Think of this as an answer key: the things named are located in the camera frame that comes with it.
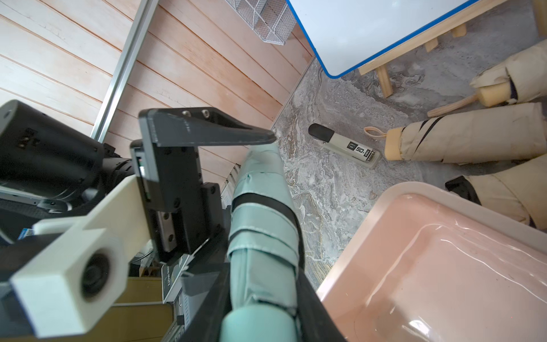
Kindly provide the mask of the beige black-striped umbrella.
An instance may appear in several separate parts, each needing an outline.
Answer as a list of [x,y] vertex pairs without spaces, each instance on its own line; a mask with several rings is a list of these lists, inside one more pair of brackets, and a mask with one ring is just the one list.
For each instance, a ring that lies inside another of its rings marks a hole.
[[386,133],[364,128],[384,139],[387,160],[476,164],[529,160],[546,154],[546,117],[541,103],[523,103],[449,114],[394,128]]

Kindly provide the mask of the beige black stapler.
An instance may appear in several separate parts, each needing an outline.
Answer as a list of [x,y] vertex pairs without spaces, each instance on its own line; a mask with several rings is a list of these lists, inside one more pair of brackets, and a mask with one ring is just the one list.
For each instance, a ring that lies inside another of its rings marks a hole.
[[382,159],[382,154],[379,151],[339,135],[326,126],[313,123],[309,126],[308,132],[322,148],[357,162],[368,169],[374,169]]

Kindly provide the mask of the beige umbrella black lining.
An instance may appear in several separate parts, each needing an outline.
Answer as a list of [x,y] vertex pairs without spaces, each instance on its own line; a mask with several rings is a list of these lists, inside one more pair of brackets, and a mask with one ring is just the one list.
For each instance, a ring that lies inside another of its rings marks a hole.
[[459,176],[448,191],[524,225],[546,230],[546,156],[491,175]]

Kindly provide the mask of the mint green umbrella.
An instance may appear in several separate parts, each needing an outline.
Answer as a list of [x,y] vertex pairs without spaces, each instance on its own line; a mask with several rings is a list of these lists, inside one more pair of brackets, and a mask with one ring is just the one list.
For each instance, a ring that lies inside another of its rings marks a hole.
[[249,148],[232,200],[227,256],[232,310],[221,341],[297,341],[302,248],[275,143]]

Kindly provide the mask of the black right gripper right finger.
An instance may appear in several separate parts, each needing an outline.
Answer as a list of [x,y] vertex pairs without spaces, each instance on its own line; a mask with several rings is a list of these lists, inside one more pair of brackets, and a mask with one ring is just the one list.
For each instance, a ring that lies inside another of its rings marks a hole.
[[299,269],[296,292],[297,316],[302,341],[346,341],[321,303],[303,269]]

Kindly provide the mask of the beige umbrella with wooden handle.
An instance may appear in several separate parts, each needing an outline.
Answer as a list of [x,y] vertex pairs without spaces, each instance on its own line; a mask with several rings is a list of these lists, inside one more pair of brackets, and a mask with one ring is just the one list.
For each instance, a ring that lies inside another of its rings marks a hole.
[[546,96],[546,41],[508,57],[473,78],[474,95],[427,113],[430,118],[475,102],[490,108],[502,103],[526,103]]

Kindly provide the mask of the pink plastic storage box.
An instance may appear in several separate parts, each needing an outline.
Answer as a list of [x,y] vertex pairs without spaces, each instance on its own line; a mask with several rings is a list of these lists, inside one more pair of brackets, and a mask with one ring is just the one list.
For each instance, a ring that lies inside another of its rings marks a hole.
[[346,341],[545,341],[546,234],[404,182],[317,294]]

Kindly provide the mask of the blue framed whiteboard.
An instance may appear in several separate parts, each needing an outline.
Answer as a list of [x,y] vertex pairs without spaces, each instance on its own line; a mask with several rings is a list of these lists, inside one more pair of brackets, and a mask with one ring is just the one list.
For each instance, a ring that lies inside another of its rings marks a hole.
[[329,78],[346,75],[472,4],[463,0],[288,3]]

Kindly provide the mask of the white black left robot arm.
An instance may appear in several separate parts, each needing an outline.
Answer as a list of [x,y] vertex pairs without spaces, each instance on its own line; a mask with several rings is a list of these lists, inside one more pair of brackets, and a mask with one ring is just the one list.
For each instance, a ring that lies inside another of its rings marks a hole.
[[199,312],[231,308],[229,215],[219,185],[203,180],[199,148],[264,150],[276,135],[216,108],[147,109],[139,125],[121,158],[21,101],[1,107],[1,186],[33,198],[1,209],[36,218],[32,236],[1,248],[1,310],[38,337],[90,330],[148,242],[158,262],[192,257],[182,289]]

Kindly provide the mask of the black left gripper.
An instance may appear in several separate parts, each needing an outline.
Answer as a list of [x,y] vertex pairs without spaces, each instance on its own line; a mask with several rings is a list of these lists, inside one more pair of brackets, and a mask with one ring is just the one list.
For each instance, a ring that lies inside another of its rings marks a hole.
[[220,186],[203,181],[191,147],[268,145],[276,135],[213,107],[147,109],[138,120],[142,140],[130,151],[155,259],[175,266],[186,257],[170,290],[204,296],[224,268],[229,215]]

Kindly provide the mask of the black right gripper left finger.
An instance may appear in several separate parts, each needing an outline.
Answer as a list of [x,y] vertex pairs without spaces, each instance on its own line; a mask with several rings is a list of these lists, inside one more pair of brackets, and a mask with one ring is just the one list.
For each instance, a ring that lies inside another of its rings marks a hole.
[[201,266],[182,277],[185,327],[178,341],[218,341],[222,320],[232,309],[228,263]]

